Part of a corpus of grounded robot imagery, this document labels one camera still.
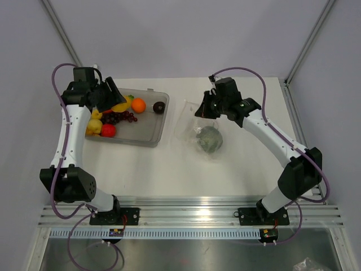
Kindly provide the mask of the clear zip top bag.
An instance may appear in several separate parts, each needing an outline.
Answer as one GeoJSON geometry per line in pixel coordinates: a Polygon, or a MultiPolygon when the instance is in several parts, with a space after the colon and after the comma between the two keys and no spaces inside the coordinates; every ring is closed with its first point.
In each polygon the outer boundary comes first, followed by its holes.
{"type": "Polygon", "coordinates": [[[207,154],[197,144],[197,134],[205,126],[213,126],[222,134],[217,120],[203,119],[195,116],[195,112],[199,109],[200,105],[197,103],[184,101],[182,111],[178,117],[176,126],[174,128],[175,139],[180,143],[181,147],[185,149],[191,156],[204,161],[216,161],[220,159],[222,148],[212,153],[207,154]]]}

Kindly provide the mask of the green netted melon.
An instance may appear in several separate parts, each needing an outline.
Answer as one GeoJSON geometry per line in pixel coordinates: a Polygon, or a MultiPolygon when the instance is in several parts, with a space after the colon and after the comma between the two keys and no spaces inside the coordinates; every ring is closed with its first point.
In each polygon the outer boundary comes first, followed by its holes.
{"type": "Polygon", "coordinates": [[[197,144],[207,154],[218,151],[223,145],[223,137],[218,129],[213,126],[205,126],[197,134],[197,144]]]}

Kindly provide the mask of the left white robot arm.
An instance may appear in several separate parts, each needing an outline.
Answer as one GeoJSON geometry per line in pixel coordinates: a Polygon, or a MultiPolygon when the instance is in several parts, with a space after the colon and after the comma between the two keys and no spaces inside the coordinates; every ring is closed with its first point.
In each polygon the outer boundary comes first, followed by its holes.
{"type": "Polygon", "coordinates": [[[95,177],[83,168],[83,146],[87,125],[94,109],[109,110],[125,101],[111,77],[103,78],[94,67],[72,65],[73,81],[61,93],[55,94],[61,106],[61,129],[53,160],[41,169],[39,177],[50,194],[53,211],[62,219],[69,219],[57,210],[57,203],[79,203],[96,213],[110,225],[122,217],[119,201],[112,194],[97,187],[95,177]]]}

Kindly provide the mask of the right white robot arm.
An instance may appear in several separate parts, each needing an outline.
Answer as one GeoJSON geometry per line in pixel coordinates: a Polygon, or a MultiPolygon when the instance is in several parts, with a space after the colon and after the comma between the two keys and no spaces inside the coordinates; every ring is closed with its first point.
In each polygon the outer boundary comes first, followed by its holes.
{"type": "Polygon", "coordinates": [[[255,136],[277,158],[283,167],[276,188],[256,204],[257,220],[270,223],[276,212],[299,199],[322,180],[322,153],[316,147],[308,149],[277,130],[260,104],[252,98],[242,98],[234,79],[217,80],[204,97],[196,117],[217,119],[222,115],[255,136]]]}

